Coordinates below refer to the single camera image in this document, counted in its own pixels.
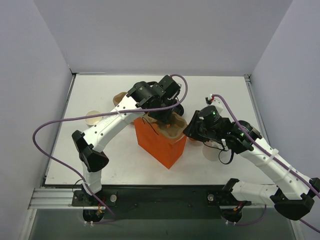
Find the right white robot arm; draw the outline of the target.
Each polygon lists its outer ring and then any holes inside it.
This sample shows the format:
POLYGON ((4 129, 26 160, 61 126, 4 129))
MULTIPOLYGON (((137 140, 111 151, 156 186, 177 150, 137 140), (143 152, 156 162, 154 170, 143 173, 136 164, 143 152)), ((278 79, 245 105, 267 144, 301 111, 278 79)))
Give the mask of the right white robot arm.
POLYGON ((297 221, 307 215, 320 191, 320 180, 298 173, 272 148, 261 133, 244 120, 222 117, 214 105, 196 110, 183 133, 196 141, 216 143, 223 152, 249 160, 272 180, 258 184, 231 178, 222 189, 227 204, 251 202, 274 207, 282 216, 297 221))

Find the orange paper bag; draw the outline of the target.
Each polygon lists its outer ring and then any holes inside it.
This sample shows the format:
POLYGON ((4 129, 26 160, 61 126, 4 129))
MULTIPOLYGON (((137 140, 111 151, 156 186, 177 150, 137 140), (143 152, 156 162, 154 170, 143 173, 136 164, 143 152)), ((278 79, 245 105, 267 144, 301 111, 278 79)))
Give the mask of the orange paper bag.
POLYGON ((145 118, 133 121, 138 145, 167 169, 170 169, 182 156, 187 137, 180 134, 176 138, 166 137, 155 123, 145 118))

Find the single brown paper cup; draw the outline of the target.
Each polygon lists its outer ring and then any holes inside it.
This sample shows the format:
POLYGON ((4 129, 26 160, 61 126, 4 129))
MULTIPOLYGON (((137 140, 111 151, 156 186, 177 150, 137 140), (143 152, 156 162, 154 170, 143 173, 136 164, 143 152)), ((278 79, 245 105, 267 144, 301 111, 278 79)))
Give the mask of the single brown paper cup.
POLYGON ((190 141, 192 141, 192 142, 199 142, 199 140, 194 139, 194 138, 192 138, 192 137, 188 137, 188 139, 189 139, 190 141))

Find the brown pulp cup carrier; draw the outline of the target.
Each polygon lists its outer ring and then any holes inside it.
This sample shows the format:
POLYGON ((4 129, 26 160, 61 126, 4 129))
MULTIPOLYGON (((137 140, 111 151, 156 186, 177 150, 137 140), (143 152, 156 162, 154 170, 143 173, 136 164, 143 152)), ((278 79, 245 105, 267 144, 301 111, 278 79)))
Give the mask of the brown pulp cup carrier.
POLYGON ((183 131, 187 127, 186 120, 176 112, 172 113, 168 123, 160 122, 148 114, 142 116, 142 121, 147 123, 157 135, 168 139, 172 144, 184 137, 183 131))

